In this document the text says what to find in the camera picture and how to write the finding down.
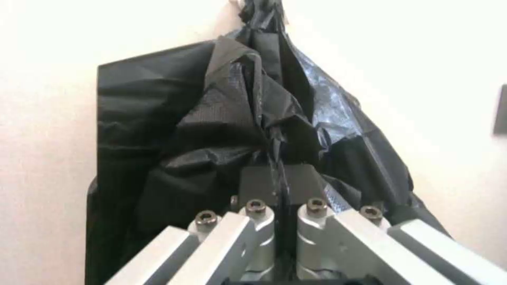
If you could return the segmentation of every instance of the plastic bag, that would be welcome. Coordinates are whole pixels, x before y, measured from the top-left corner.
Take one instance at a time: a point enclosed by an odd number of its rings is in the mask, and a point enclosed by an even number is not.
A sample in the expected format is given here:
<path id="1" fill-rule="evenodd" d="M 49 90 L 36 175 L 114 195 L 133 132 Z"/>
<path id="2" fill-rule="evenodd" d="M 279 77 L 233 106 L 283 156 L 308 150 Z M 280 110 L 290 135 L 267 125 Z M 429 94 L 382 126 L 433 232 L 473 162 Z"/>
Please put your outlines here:
<path id="1" fill-rule="evenodd" d="M 87 209 L 86 284 L 106 282 L 168 225 L 224 212 L 241 169 L 311 164 L 355 208 L 445 231 L 358 101 L 284 32 L 280 1 L 246 1 L 245 26 L 98 69 L 98 173 Z"/>

